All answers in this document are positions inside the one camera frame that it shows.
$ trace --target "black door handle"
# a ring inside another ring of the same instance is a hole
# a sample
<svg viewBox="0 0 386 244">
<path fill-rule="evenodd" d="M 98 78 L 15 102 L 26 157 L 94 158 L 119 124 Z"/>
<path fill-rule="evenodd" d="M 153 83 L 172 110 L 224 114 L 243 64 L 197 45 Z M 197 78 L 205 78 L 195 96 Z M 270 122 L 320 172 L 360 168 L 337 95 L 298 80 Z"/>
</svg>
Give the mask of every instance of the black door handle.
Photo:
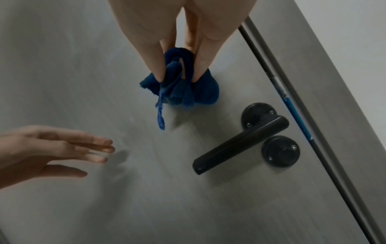
<svg viewBox="0 0 386 244">
<path fill-rule="evenodd" d="M 197 174 L 216 167 L 290 125 L 285 117 L 277 115 L 271 106 L 263 103 L 248 106 L 241 120 L 246 130 L 194 160 L 193 169 Z"/>
</svg>

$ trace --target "skin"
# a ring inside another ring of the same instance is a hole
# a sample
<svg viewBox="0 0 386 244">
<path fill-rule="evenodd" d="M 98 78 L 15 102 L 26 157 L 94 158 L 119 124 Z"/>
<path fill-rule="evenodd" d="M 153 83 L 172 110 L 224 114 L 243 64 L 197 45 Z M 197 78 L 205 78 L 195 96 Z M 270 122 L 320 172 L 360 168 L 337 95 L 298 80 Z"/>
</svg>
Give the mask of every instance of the skin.
<svg viewBox="0 0 386 244">
<path fill-rule="evenodd" d="M 91 150 L 113 153 L 107 138 L 48 126 L 27 126 L 0 135 L 0 189 L 32 178 L 83 178 L 86 172 L 51 161 L 81 160 L 103 164 L 106 157 Z"/>
<path fill-rule="evenodd" d="M 185 45 L 195 54 L 193 82 L 240 26 L 256 0 L 109 0 L 117 22 L 155 78 L 165 77 L 164 52 L 175 46 L 176 18 L 185 10 Z"/>
</svg>

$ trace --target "wall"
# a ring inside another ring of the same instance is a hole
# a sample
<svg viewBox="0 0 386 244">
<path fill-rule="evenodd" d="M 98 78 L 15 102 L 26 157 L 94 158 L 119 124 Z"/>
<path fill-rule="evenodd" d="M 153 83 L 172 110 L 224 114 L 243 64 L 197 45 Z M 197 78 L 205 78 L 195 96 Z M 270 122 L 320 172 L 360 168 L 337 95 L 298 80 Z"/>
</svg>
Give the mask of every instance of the wall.
<svg viewBox="0 0 386 244">
<path fill-rule="evenodd" d="M 386 148 L 386 1 L 295 2 Z"/>
</svg>

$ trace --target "blue tape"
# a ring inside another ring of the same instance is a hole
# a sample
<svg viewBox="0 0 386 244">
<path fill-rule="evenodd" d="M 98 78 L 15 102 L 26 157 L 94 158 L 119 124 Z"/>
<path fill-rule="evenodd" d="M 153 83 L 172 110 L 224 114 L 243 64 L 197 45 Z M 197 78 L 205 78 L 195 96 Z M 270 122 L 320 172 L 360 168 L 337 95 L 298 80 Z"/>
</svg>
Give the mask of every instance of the blue tape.
<svg viewBox="0 0 386 244">
<path fill-rule="evenodd" d="M 289 112 L 294 117 L 296 123 L 299 125 L 300 129 L 302 130 L 302 132 L 305 135 L 305 137 L 307 138 L 307 140 L 308 141 L 313 140 L 310 132 L 306 128 L 306 125 L 304 124 L 303 120 L 300 118 L 298 112 L 296 111 L 294 105 L 292 104 L 291 99 L 286 97 L 286 98 L 283 98 L 283 101 L 284 101 L 285 105 L 287 106 Z"/>
</svg>

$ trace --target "metal door surface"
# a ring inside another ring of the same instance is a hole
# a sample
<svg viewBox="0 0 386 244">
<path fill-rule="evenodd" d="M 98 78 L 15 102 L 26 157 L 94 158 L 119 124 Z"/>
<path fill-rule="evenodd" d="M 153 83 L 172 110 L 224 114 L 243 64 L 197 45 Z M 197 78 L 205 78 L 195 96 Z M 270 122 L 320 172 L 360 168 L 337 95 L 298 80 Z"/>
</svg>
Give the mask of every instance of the metal door surface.
<svg viewBox="0 0 386 244">
<path fill-rule="evenodd" d="M 138 85 L 148 70 L 107 3 L 14 0 L 0 11 L 1 130 L 82 129 L 117 147 L 104 166 L 68 163 L 85 179 L 2 190 L 10 243 L 367 243 L 239 32 L 210 68 L 219 101 L 165 106 L 161 131 L 157 97 Z M 241 113 L 256 102 L 289 120 L 280 134 L 297 142 L 299 161 L 268 166 L 258 145 L 197 175 L 193 160 L 241 133 Z"/>
</svg>

